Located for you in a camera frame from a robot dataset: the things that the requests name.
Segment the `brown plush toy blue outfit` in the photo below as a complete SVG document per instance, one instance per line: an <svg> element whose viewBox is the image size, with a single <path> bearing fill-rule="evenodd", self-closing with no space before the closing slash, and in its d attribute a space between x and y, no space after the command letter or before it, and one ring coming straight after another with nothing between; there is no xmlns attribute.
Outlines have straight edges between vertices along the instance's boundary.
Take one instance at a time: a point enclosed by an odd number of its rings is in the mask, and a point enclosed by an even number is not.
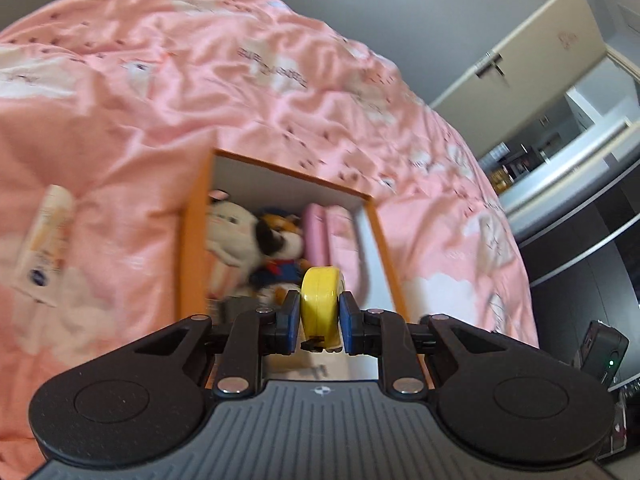
<svg viewBox="0 0 640 480"><path fill-rule="evenodd" d="M296 214L278 208L258 212L277 239L277 250L250 274L248 284L252 295L262 304L280 306L291 290L299 291L310 263L304 258L302 220Z"/></svg>

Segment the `yellow tape measure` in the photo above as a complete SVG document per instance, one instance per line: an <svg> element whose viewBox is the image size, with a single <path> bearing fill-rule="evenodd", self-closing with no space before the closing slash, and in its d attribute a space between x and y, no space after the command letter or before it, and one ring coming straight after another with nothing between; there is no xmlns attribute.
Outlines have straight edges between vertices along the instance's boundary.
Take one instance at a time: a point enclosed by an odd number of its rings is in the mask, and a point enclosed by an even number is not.
<svg viewBox="0 0 640 480"><path fill-rule="evenodd" d="M338 326L340 297L344 278L335 266L314 266L300 289L300 319L305 340L302 348L311 352L340 352L342 340Z"/></svg>

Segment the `white black plush dog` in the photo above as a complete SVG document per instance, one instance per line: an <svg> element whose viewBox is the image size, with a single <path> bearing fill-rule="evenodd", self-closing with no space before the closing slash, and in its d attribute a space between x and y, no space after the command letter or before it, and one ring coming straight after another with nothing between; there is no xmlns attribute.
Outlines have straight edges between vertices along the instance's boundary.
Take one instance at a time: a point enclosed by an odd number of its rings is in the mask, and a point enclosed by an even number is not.
<svg viewBox="0 0 640 480"><path fill-rule="evenodd" d="M223 200L208 206L206 247L224 263L250 273L284 247L284 238L244 207Z"/></svg>

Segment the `white hand cream tube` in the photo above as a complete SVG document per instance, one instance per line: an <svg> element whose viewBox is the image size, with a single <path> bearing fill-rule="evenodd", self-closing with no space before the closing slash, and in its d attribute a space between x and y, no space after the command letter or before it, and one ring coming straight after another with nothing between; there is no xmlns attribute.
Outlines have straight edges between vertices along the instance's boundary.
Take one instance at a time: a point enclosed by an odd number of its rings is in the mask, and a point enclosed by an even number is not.
<svg viewBox="0 0 640 480"><path fill-rule="evenodd" d="M50 185L18 253L12 285L51 307L58 305L75 212L73 194Z"/></svg>

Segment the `long pink case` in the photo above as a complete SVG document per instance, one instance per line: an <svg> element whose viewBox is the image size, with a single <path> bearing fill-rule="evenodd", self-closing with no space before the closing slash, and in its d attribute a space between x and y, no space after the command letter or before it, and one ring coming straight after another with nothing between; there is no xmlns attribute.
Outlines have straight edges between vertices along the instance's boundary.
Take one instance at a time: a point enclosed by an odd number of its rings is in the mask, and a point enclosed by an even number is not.
<svg viewBox="0 0 640 480"><path fill-rule="evenodd" d="M345 289L357 296L361 285L358 237L352 214L342 206L326 207L330 265L341 271Z"/></svg>

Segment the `pink leather pouch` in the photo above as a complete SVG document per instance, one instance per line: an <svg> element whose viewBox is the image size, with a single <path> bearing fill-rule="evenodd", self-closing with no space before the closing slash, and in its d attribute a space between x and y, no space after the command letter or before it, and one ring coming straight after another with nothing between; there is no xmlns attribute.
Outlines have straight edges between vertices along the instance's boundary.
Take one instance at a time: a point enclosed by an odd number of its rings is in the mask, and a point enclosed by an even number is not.
<svg viewBox="0 0 640 480"><path fill-rule="evenodd" d="M329 266L326 210L319 204L307 205L302 214L302 228L305 259L312 266Z"/></svg>

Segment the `orange storage box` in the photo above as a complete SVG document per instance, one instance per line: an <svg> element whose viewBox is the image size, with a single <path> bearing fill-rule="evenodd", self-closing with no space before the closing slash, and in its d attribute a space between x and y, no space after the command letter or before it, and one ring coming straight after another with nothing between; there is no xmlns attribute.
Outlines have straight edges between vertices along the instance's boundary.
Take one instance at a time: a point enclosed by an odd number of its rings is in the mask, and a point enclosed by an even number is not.
<svg viewBox="0 0 640 480"><path fill-rule="evenodd" d="M198 173L193 191L181 215L177 278L177 311L187 318L205 313L207 308L207 272L210 259L205 250L207 231L207 193L219 184L250 208L272 204L287 210L299 210L306 203L341 205L354 215L361 266L360 292L354 296L361 310L393 311L402 318L406 306L390 264L386 240L371 197L322 182L293 170L285 170L256 159L213 151ZM426 379L422 352L433 341L426 324L408 324L410 335ZM362 385L378 385L378 360L373 356L350 356L342 350L328 356L330 376L321 380L303 378L297 373L262 378L262 388L299 388L317 396L333 396L338 390Z"/></svg>

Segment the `pink printed duvet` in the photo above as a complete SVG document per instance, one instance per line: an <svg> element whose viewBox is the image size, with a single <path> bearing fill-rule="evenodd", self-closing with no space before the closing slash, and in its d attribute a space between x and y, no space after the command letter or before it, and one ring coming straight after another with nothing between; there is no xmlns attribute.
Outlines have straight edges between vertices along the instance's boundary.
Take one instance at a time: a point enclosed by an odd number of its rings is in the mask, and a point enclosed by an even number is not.
<svg viewBox="0 0 640 480"><path fill-rule="evenodd" d="M179 214L215 148L372 196L410 318L537 343L496 193L392 61L281 0L58 0L1 34L3 478L41 464L41 384L174 320ZM12 285L50 185L75 199L56 307Z"/></svg>

